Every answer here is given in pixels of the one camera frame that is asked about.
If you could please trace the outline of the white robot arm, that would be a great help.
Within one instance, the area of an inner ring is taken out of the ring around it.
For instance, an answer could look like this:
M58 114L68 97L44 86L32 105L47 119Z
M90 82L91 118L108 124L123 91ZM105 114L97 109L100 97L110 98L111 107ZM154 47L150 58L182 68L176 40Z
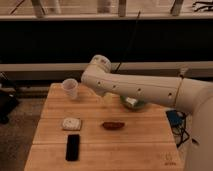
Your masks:
M110 60L102 55L91 59L81 82L99 96L110 92L191 115L191 142L184 171L213 171L213 82L183 77L114 74Z

